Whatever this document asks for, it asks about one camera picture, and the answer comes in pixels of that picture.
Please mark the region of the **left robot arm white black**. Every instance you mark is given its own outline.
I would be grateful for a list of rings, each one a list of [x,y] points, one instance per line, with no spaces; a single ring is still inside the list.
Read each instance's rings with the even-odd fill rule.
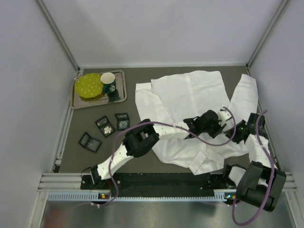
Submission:
[[[98,185],[102,181],[110,179],[129,160],[147,154],[158,141],[198,139],[202,133],[207,133],[210,137],[215,138],[223,132],[227,125],[226,122],[230,118],[231,115],[226,115],[224,110],[218,113],[208,110],[201,116],[184,119],[175,125],[145,119],[138,125],[129,128],[118,149],[113,149],[112,155],[108,159],[90,170],[92,183]]]

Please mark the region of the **round clear blue brooch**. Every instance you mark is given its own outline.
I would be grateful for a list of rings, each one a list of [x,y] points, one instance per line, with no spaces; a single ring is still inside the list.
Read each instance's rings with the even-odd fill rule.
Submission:
[[[121,129],[126,129],[126,128],[128,128],[128,121],[120,121],[119,122],[119,127],[121,128]]]

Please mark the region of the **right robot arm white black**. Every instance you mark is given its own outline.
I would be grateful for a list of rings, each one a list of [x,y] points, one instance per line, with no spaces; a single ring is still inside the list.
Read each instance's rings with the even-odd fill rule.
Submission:
[[[259,208],[271,175],[265,117],[251,113],[247,122],[242,121],[237,125],[235,140],[245,143],[250,164],[246,169],[232,165],[228,168],[227,176],[236,185],[236,199]]]

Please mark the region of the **white shirt garment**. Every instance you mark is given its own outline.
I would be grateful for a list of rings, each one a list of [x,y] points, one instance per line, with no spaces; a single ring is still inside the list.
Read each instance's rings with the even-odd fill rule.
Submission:
[[[156,121],[158,126],[227,107],[234,115],[227,124],[230,129],[257,111],[257,83],[243,74],[229,98],[219,71],[194,71],[137,84],[135,103],[140,119]],[[244,142],[231,142],[223,134],[211,138],[206,133],[194,139],[160,140],[153,151],[161,162],[188,168],[195,175],[220,170],[225,159],[248,152]]]

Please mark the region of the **sparkly snowflake brooch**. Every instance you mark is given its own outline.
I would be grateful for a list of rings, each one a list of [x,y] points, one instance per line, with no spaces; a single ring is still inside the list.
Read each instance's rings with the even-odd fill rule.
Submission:
[[[111,128],[111,127],[106,126],[106,127],[104,128],[104,134],[110,134],[111,132],[112,132],[112,128]]]

